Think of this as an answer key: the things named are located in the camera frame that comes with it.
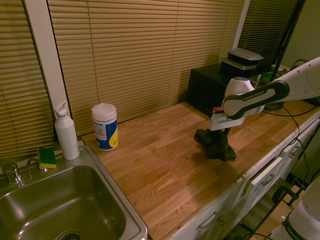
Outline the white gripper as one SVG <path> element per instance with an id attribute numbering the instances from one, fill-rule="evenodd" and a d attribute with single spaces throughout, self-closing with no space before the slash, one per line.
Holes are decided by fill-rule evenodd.
<path id="1" fill-rule="evenodd" d="M 211 116 L 210 120 L 208 121 L 207 128 L 210 131 L 217 131 L 224 129 L 224 133 L 228 136 L 231 128 L 240 126 L 245 120 L 245 117 L 241 117 L 239 119 L 231 119 L 228 118 L 224 112 L 222 113 L 215 113 Z"/>

